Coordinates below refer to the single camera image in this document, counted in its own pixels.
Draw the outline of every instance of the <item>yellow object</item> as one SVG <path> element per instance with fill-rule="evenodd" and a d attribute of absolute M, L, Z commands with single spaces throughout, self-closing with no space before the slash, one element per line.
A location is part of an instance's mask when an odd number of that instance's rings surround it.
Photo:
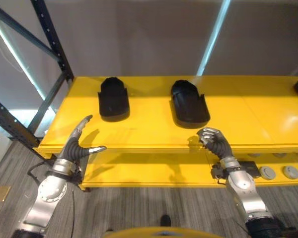
<path fill-rule="evenodd" d="M 11 186 L 0 186 L 0 202 L 5 201 L 10 189 Z"/>
<path fill-rule="evenodd" d="M 255 161 L 258 168 L 271 167 L 276 178 L 256 178 L 256 186 L 298 185 L 298 179 L 289 179 L 283 168 L 292 165 L 298 169 L 298 154 L 278 158 L 263 154 L 253 158 L 236 154 L 238 160 Z M 225 187 L 211 176 L 212 165 L 219 159 L 213 154 L 126 154 L 101 152 L 89 156 L 81 189 L 86 187 Z"/>
<path fill-rule="evenodd" d="M 93 118 L 80 138 L 83 147 L 105 145 L 117 153 L 189 153 L 204 150 L 197 129 L 177 126 L 171 112 L 170 90 L 179 79 L 196 82 L 205 94 L 211 120 L 234 153 L 298 152 L 298 77 L 276 76 L 157 76 L 119 77 L 129 94 L 130 116 L 106 122 L 99 114 L 98 96 L 105 77 L 77 77 L 35 150 L 45 158 L 59 153 L 75 126 Z"/>
<path fill-rule="evenodd" d="M 168 238 L 221 238 L 210 233 L 195 231 L 190 229 L 178 227 L 143 227 L 133 228 L 124 231 L 113 232 L 105 235 L 104 238 L 158 238 L 165 237 L 169 234 Z"/>

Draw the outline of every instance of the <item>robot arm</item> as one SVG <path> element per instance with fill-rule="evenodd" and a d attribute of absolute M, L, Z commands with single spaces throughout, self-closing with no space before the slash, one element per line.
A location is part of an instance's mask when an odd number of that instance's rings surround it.
<path fill-rule="evenodd" d="M 12 238 L 42 238 L 48 228 L 54 210 L 67 190 L 67 181 L 72 175 L 72 165 L 80 158 L 103 151 L 105 146 L 82 148 L 78 144 L 82 129 L 92 118 L 85 117 L 73 130 L 64 148 L 58 155 L 48 176 L 38 188 L 37 198 L 29 209 Z"/>
<path fill-rule="evenodd" d="M 226 187 L 233 195 L 236 207 L 253 238 L 280 237 L 280 229 L 272 214 L 256 191 L 255 181 L 233 156 L 230 144 L 223 134 L 214 128 L 205 127 L 197 132 L 200 141 L 217 155 L 223 169 L 228 172 Z"/>

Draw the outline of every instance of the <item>gray wall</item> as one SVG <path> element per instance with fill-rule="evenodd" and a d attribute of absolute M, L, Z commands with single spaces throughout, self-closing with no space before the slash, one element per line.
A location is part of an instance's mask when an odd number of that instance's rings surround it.
<path fill-rule="evenodd" d="M 46 42 L 30 1 L 17 2 L 0 0 L 0 6 Z M 221 5 L 219 0 L 46 3 L 76 76 L 194 75 Z M 59 74 L 57 64 L 17 33 L 11 35 L 47 93 Z M 290 75 L 297 67 L 298 0 L 234 0 L 205 74 Z M 41 100 L 33 90 L 0 55 L 0 100 L 8 108 L 35 108 Z"/>

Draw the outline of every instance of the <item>gray round knob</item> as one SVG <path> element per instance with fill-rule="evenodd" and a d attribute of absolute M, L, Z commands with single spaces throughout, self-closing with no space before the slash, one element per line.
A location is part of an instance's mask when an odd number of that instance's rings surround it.
<path fill-rule="evenodd" d="M 266 180 L 272 180 L 276 178 L 276 173 L 271 167 L 268 167 L 268 166 L 260 167 L 259 172 L 261 176 Z"/>
<path fill-rule="evenodd" d="M 298 170 L 294 166 L 285 166 L 283 172 L 289 179 L 298 179 Z"/>

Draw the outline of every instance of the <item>black metal post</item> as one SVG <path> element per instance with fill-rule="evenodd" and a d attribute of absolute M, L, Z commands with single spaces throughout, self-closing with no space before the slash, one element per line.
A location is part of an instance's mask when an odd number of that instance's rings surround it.
<path fill-rule="evenodd" d="M 0 126 L 29 149 L 37 147 L 40 144 L 40 140 L 22 125 L 1 103 Z"/>
<path fill-rule="evenodd" d="M 27 29 L 25 29 L 20 23 L 18 23 L 16 20 L 14 20 L 10 15 L 8 15 L 6 12 L 4 12 L 0 8 L 0 20 L 3 21 L 5 24 L 10 26 L 13 30 L 21 34 L 23 37 L 25 37 L 27 40 L 29 40 L 31 43 L 33 43 L 35 46 L 43 50 L 45 53 L 47 53 L 49 56 L 54 58 L 56 61 L 61 61 L 61 58 L 53 52 L 49 47 L 47 47 L 42 41 L 40 41 L 38 38 L 36 38 L 31 32 L 29 32 Z"/>
<path fill-rule="evenodd" d="M 67 74 L 66 74 L 67 82 L 69 80 L 73 80 L 73 78 L 74 78 L 73 72 L 72 72 L 70 64 L 65 56 L 61 42 L 60 42 L 59 37 L 56 33 L 54 25 L 52 23 L 49 11 L 46 8 L 45 2 L 43 0 L 31 0 L 31 2 L 32 2 L 32 5 L 36 12 L 36 15 L 41 23 L 41 26 L 45 33 L 45 36 L 50 43 L 52 50 L 57 54 L 58 57 L 61 58 L 61 61 L 59 62 L 61 71 L 67 72 Z"/>
<path fill-rule="evenodd" d="M 53 99 L 55 98 L 56 94 L 58 93 L 61 85 L 63 84 L 63 82 L 65 80 L 65 76 L 66 76 L 66 72 L 64 71 L 63 73 L 61 73 L 58 80 L 55 82 L 52 89 L 50 90 L 48 96 L 45 98 L 44 102 L 41 104 L 38 112 L 32 119 L 30 125 L 28 126 L 28 130 L 31 131 L 32 133 L 35 133 L 36 129 L 40 125 L 40 122 L 43 119 L 46 110 L 49 108 L 50 104 L 52 103 Z"/>

